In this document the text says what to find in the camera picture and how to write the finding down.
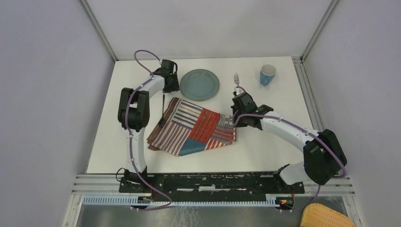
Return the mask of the blue ceramic mug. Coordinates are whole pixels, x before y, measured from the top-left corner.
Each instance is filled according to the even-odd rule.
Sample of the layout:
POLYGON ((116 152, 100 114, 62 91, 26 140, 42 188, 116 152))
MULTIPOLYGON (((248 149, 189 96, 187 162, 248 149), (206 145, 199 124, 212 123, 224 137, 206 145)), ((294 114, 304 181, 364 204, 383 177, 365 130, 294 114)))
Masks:
POLYGON ((260 84, 263 86, 269 85, 272 80, 274 79, 275 75, 277 73, 277 69, 275 66, 271 64, 265 64, 261 67, 260 70, 260 84))

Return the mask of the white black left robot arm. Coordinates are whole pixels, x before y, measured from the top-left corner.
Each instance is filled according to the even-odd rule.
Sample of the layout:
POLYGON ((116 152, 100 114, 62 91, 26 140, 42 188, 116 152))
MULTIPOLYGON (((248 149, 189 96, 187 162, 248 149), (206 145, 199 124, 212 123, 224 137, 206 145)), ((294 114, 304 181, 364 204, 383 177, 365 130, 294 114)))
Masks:
POLYGON ((131 187, 144 192, 149 185, 147 164, 144 157, 144 132, 150 120, 150 98, 157 92, 179 91, 178 65, 171 60, 162 60, 160 67, 137 88, 121 90, 118 121, 127 132, 129 164, 128 171, 135 172, 131 187))

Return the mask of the black spoon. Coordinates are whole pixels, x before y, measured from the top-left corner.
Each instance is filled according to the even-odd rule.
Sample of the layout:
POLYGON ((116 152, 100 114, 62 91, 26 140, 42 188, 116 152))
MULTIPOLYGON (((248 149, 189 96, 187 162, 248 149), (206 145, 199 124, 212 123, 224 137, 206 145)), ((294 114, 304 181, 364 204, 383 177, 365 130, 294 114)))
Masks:
POLYGON ((165 96, 165 94, 163 94, 163 96, 162 96, 162 116, 161 116, 161 118, 160 118, 160 120, 158 122, 158 126, 160 126, 160 127, 163 127, 166 124, 166 120, 165 120, 165 117, 164 117, 164 113, 165 113, 165 111, 164 111, 165 98, 166 98, 166 96, 165 96))

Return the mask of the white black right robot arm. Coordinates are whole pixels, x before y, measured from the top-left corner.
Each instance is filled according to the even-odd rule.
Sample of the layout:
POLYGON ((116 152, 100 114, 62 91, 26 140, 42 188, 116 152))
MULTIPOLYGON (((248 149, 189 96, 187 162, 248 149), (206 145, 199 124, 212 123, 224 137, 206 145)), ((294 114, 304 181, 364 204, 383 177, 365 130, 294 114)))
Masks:
POLYGON ((346 176, 348 161, 333 131, 317 131, 293 123, 267 105, 257 106, 247 92, 234 96, 232 101, 235 127, 249 126, 272 133, 303 154, 303 161, 278 170, 279 177, 273 180, 277 192, 285 193, 298 182, 325 185, 332 178, 346 176))

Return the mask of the teal ceramic plate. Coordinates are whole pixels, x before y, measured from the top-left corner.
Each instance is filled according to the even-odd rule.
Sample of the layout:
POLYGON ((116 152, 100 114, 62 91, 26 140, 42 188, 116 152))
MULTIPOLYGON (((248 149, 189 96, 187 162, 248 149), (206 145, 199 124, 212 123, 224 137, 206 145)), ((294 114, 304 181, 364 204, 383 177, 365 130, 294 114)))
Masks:
POLYGON ((180 81, 182 94, 193 101, 205 101, 214 97, 219 91, 220 82, 217 76, 205 69, 187 72, 180 81))

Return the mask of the aluminium frame rails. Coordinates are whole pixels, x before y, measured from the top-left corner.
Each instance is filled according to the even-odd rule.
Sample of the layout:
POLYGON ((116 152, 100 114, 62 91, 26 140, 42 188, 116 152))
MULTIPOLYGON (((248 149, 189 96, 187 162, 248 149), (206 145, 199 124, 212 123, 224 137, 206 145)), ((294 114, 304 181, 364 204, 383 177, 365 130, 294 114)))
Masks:
MULTIPOLYGON (((218 93, 200 105, 217 112, 228 112, 234 87, 233 74, 239 74, 240 85, 250 91, 257 102, 278 110, 291 121, 305 127, 323 129, 324 123, 312 94, 306 70, 299 57, 248 57, 180 59, 178 76, 193 69, 214 72, 220 82, 218 93), (276 67, 272 82, 260 84, 260 70, 265 64, 276 67)), ((156 60, 115 63, 100 117, 95 142, 85 174, 77 175, 72 189, 69 211, 63 225, 82 226, 85 195, 123 195, 118 192, 114 174, 127 160, 127 142, 117 122, 116 109, 120 90, 137 87, 146 79, 146 67, 155 69, 156 60)), ((232 147, 219 148, 184 158, 162 151, 146 149, 145 158, 151 172, 274 170, 286 163, 301 160, 300 152, 284 140, 258 130, 242 129, 239 141, 232 147)), ((298 226, 301 211, 280 214, 269 207, 174 206, 152 212, 128 211, 132 226, 298 226)))

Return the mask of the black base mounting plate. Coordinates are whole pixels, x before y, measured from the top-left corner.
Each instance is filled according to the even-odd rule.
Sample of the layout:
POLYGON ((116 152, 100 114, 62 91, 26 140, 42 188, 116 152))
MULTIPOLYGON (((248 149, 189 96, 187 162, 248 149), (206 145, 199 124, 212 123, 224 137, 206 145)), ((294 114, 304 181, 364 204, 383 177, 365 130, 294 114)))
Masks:
POLYGON ((254 202, 265 201, 267 194, 305 193, 302 182, 288 185, 275 172, 148 174, 142 182, 125 171, 116 180, 120 193, 154 202, 254 202))

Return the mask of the ornate silver fork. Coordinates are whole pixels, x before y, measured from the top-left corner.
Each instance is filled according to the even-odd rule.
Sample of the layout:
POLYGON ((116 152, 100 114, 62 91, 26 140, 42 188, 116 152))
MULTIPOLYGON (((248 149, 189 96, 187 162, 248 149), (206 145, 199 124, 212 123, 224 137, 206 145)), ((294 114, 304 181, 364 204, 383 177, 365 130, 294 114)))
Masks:
POLYGON ((234 83, 236 84, 236 86, 239 86, 239 76, 238 73, 234 73, 233 74, 233 79, 234 79, 234 83))

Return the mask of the yellow woven basket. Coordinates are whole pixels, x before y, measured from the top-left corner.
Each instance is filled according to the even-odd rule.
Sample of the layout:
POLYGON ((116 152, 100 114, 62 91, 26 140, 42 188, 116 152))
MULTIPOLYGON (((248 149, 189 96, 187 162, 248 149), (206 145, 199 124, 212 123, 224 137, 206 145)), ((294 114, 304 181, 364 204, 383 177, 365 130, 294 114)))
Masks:
POLYGON ((304 209, 301 227, 355 227, 347 216, 319 203, 311 203, 304 209))

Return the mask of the striped patchwork placemat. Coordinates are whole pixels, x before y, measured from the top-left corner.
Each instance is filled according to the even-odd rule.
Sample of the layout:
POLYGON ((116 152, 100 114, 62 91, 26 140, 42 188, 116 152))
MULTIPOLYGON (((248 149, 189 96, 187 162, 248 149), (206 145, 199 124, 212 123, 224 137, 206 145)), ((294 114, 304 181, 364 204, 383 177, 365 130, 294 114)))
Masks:
POLYGON ((236 128, 232 116, 217 113, 189 101, 173 98, 163 119, 147 138, 150 150, 161 150, 181 157, 232 145, 236 128))

